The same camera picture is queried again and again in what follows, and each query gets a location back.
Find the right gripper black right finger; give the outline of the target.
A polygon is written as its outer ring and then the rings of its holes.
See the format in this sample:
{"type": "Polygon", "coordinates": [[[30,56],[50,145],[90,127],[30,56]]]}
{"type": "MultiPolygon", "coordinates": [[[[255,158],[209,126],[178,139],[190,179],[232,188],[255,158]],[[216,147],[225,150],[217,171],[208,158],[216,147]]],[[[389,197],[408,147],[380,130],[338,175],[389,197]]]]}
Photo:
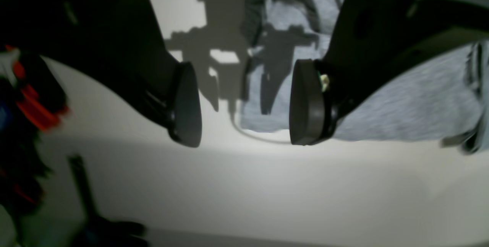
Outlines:
{"type": "Polygon", "coordinates": [[[344,0],[320,60],[297,60],[289,128],[314,145],[379,88],[444,52],[488,39],[488,0],[344,0]]]}

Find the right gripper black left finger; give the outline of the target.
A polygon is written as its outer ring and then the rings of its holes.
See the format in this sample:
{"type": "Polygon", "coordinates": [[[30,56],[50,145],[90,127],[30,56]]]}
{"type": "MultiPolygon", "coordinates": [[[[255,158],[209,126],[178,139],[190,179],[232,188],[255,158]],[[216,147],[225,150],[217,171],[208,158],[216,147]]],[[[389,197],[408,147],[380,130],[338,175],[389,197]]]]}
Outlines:
{"type": "Polygon", "coordinates": [[[150,0],[1,0],[1,47],[74,68],[173,141],[191,148],[201,142],[196,73],[166,49],[150,0]]]}

